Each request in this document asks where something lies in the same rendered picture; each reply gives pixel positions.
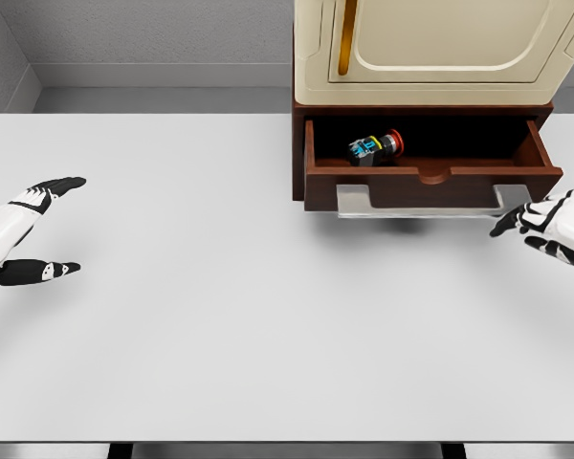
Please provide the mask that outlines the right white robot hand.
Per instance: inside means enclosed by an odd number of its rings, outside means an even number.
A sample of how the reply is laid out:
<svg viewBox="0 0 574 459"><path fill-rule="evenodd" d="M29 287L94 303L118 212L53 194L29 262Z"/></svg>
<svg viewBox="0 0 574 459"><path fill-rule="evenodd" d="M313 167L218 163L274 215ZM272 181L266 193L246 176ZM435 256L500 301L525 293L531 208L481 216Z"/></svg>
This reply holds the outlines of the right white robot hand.
<svg viewBox="0 0 574 459"><path fill-rule="evenodd" d="M508 230L518 230L527 246L574 267L574 188L510 210L490 235Z"/></svg>

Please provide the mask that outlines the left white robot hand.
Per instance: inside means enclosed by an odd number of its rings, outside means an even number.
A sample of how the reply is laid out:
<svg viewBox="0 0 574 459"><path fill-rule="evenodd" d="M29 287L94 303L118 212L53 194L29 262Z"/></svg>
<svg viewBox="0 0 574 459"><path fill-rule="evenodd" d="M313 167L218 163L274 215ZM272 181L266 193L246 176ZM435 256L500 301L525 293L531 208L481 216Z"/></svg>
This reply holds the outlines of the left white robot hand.
<svg viewBox="0 0 574 459"><path fill-rule="evenodd" d="M0 286L45 283L81 269L77 262L9 260L8 255L32 231L55 200L85 184L82 177L52 179L26 188L0 207Z"/></svg>

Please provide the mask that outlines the black switch with red button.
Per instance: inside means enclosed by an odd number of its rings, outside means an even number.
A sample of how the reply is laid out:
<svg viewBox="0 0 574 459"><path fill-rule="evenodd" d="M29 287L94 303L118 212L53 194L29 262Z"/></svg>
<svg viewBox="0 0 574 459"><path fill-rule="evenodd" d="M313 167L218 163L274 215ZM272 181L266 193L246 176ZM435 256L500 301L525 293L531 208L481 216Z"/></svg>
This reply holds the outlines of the black switch with red button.
<svg viewBox="0 0 574 459"><path fill-rule="evenodd" d="M383 136L368 136L348 145L346 159L357 167L377 166L382 161L397 158L404 152L404 141L395 129Z"/></svg>

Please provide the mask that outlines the cream and brown cabinet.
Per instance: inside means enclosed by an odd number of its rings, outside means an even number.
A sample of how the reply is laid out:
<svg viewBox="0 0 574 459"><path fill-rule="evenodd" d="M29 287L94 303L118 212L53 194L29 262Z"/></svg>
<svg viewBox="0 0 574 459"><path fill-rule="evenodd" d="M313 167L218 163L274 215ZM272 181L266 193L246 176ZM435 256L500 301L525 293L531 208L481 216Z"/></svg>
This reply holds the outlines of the cream and brown cabinet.
<svg viewBox="0 0 574 459"><path fill-rule="evenodd" d="M526 117L574 65L574 0L294 0L292 180L316 117Z"/></svg>

